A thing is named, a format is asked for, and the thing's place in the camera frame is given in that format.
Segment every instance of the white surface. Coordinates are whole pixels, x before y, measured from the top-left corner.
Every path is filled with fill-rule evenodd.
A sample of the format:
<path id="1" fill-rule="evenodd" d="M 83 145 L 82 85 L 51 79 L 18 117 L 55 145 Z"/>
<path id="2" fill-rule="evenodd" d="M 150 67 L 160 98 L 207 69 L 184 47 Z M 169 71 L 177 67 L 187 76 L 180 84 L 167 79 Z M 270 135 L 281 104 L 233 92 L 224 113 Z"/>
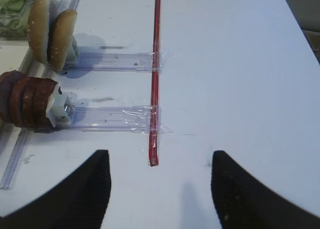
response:
<path id="1" fill-rule="evenodd" d="M 150 51 L 153 7 L 154 0 L 81 0 L 76 39 L 84 47 Z M 175 57 L 160 76 L 161 123 L 173 131 L 160 137 L 160 166 L 148 166 L 147 135 L 35 134 L 13 190 L 0 191 L 0 215 L 108 149 L 112 190 L 103 228 L 219 228 L 210 192 L 214 150 L 320 216 L 319 64 L 286 2 L 162 0 L 161 24 L 162 48 Z M 103 75 L 97 82 L 109 83 L 98 90 L 85 75 L 78 99 L 115 95 L 120 106 L 150 99 L 150 75 Z"/>

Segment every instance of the clear plastic container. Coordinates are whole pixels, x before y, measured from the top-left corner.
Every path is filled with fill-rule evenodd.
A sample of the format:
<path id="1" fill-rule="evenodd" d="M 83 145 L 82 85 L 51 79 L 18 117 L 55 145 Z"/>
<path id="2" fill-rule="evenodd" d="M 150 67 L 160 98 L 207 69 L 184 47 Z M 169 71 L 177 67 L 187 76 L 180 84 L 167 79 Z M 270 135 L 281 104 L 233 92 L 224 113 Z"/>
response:
<path id="1" fill-rule="evenodd" d="M 35 1 L 36 0 L 0 0 L 1 41 L 27 40 L 28 17 Z"/>

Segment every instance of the red stick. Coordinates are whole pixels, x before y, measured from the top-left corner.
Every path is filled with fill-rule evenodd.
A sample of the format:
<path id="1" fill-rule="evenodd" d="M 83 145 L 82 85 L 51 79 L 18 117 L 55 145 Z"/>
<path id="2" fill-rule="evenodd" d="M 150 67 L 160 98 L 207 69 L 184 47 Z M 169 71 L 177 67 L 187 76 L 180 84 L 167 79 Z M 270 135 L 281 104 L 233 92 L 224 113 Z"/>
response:
<path id="1" fill-rule="evenodd" d="M 159 126 L 159 68 L 160 68 L 160 17 L 161 0 L 155 0 L 154 5 L 154 33 L 153 33 L 153 71 L 151 85 L 151 117 L 149 134 L 150 166 L 157 166 L 158 159 L 158 126 Z"/>

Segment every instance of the white table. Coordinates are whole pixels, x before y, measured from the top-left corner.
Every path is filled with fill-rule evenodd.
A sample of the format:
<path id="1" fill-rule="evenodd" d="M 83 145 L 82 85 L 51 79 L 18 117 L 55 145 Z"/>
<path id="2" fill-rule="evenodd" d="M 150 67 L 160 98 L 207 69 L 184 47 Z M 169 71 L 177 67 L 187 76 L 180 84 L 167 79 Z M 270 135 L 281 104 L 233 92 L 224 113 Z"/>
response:
<path id="1" fill-rule="evenodd" d="M 149 52 L 153 20 L 154 0 L 81 0 L 75 35 L 79 46 Z M 174 57 L 160 75 L 161 123 L 172 132 L 160 135 L 159 166 L 148 166 L 147 135 L 35 134 L 13 189 L 0 191 L 0 215 L 108 149 L 112 190 L 102 228 L 219 228 L 210 191 L 215 150 L 320 216 L 320 68 L 285 0 L 162 0 L 161 45 Z M 150 74 L 95 73 L 74 91 L 77 100 L 149 104 Z"/>

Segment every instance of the black object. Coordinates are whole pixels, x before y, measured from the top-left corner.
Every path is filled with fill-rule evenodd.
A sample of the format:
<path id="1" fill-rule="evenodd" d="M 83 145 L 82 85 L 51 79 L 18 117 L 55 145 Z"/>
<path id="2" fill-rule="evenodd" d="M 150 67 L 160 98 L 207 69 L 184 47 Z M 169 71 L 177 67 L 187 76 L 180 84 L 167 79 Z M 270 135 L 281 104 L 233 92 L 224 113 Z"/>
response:
<path id="1" fill-rule="evenodd" d="M 320 229 L 320 218 L 271 191 L 224 151 L 213 154 L 211 192 L 223 229 Z"/>
<path id="2" fill-rule="evenodd" d="M 110 192 L 109 153 L 97 150 L 40 198 L 0 217 L 0 229 L 99 229 Z"/>

